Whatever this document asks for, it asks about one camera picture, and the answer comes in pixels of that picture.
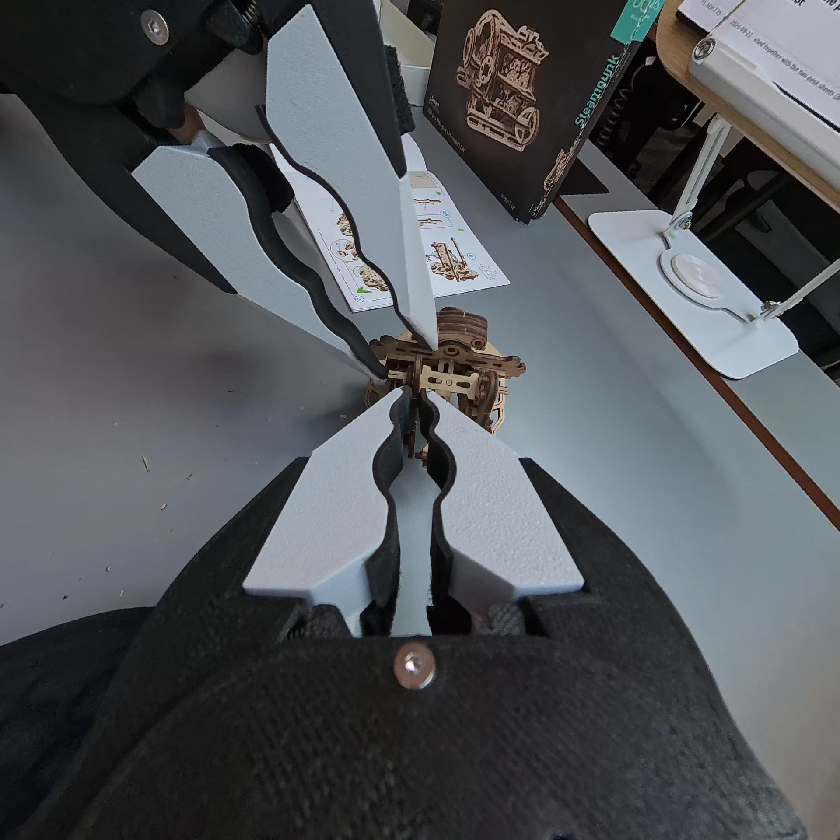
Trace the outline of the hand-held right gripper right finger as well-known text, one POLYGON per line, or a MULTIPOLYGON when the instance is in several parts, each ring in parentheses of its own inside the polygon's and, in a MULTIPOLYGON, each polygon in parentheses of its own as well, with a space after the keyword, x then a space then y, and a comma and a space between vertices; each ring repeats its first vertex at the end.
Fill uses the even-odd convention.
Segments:
POLYGON ((427 473, 440 492, 431 550, 433 634, 491 625, 524 597, 578 592, 578 570, 518 455, 435 392, 420 394, 427 473))

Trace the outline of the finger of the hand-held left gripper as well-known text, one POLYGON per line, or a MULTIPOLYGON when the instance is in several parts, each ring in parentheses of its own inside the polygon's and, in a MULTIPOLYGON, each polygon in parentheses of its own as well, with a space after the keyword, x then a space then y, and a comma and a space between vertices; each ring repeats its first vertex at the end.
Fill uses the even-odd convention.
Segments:
POLYGON ((386 378, 320 275, 281 239, 266 189, 236 147, 203 130, 189 145, 158 146, 132 175, 240 297, 386 378))
POLYGON ((338 200, 397 315, 437 348, 434 294, 372 2, 258 2, 266 119, 283 154, 338 200))

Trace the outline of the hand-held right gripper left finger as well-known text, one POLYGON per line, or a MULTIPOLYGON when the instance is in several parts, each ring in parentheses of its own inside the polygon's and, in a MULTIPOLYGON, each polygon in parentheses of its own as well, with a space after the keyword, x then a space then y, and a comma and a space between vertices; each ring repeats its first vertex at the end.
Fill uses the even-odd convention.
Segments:
POLYGON ((400 575, 396 506, 412 391, 395 389, 316 448, 244 580, 250 595, 336 606, 352 635, 372 634, 400 575))

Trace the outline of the wooden mechanical model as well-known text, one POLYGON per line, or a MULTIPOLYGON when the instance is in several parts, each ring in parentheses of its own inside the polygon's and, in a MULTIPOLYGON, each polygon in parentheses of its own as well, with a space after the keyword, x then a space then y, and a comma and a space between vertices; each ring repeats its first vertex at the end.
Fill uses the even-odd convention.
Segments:
POLYGON ((510 379, 526 371, 515 355, 503 355, 488 340, 485 317, 461 308, 437 312, 437 349, 425 349, 411 332, 384 335, 371 349, 386 369, 382 381, 369 380, 366 407, 388 392, 409 386, 413 394, 435 392, 460 412, 496 434, 504 424, 510 379))

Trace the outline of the grey desk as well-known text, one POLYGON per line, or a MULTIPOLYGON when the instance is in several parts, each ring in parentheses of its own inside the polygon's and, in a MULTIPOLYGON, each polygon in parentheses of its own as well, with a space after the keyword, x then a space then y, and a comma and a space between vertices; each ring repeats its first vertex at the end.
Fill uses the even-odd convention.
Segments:
MULTIPOLYGON (((427 168, 510 280, 500 436, 646 563, 814 838, 838 834, 838 388, 796 355, 718 390, 556 209, 514 222, 422 114, 427 168)), ((134 233, 2 97, 2 644, 152 606, 365 377, 134 233)))

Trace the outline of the assembly instruction booklet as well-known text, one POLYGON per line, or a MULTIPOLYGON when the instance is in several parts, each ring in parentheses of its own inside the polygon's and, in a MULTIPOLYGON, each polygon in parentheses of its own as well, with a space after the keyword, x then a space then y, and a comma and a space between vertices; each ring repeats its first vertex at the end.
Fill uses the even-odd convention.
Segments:
MULTIPOLYGON (((357 253, 351 226, 337 200, 291 166, 276 147, 272 153, 295 192, 311 236, 352 312, 390 308, 385 281, 357 253)), ((508 278, 472 233, 441 181, 426 170, 408 172, 413 205, 434 296, 506 286, 508 278)))

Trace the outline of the black and teal kit box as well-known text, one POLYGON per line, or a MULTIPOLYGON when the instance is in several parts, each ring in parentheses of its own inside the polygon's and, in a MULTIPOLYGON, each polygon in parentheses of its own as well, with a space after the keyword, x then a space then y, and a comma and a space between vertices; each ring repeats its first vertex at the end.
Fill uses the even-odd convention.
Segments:
POLYGON ((541 217, 662 1, 447 1, 423 111, 519 222, 541 217))

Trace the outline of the black honeycomb cushion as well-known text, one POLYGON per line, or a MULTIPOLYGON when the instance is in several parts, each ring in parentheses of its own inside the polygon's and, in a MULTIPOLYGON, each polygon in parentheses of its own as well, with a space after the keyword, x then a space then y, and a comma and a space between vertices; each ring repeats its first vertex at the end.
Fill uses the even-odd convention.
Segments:
POLYGON ((150 607, 82 617, 1 647, 1 838, 67 772, 150 607))

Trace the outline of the white clip bar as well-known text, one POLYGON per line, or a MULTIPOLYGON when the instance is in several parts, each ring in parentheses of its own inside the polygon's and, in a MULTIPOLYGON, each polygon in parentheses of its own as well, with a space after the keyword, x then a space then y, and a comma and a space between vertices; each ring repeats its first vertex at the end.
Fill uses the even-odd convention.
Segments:
POLYGON ((725 45, 722 35, 696 44, 689 71, 799 163, 839 187, 838 129, 725 45))

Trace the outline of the printed paper sheet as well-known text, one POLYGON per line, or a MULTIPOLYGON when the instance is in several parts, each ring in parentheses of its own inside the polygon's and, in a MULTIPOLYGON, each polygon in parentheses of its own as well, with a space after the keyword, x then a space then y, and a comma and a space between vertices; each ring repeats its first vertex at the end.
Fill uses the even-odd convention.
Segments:
POLYGON ((678 10, 838 128, 838 1, 686 1, 678 10))

